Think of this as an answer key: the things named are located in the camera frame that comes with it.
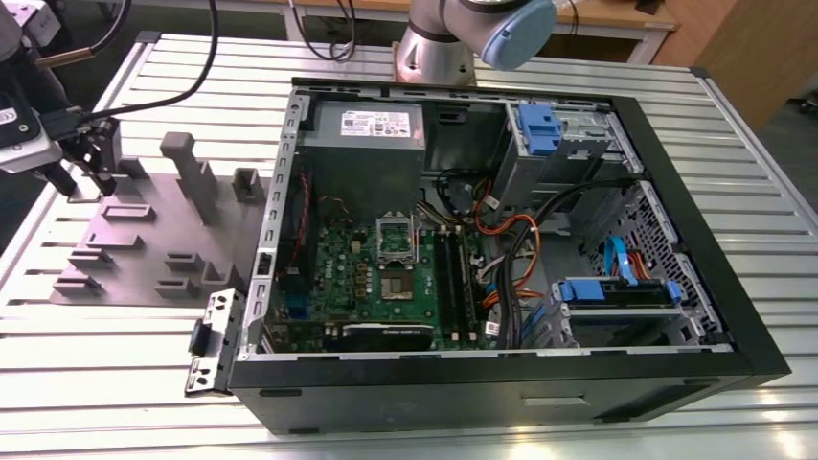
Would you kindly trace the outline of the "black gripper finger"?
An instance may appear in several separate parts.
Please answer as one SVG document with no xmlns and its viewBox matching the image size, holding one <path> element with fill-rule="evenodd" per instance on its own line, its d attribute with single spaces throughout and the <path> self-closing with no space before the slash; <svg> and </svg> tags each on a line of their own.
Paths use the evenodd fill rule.
<svg viewBox="0 0 818 460">
<path fill-rule="evenodd" d="M 86 175 L 93 179 L 105 196 L 113 196 L 117 189 L 114 174 L 121 161 L 121 121 L 113 117 L 90 125 L 81 135 L 85 148 Z"/>
<path fill-rule="evenodd" d="M 49 163 L 35 169 L 35 175 L 51 184 L 58 193 L 71 197 L 77 191 L 77 181 L 59 162 Z"/>
</svg>

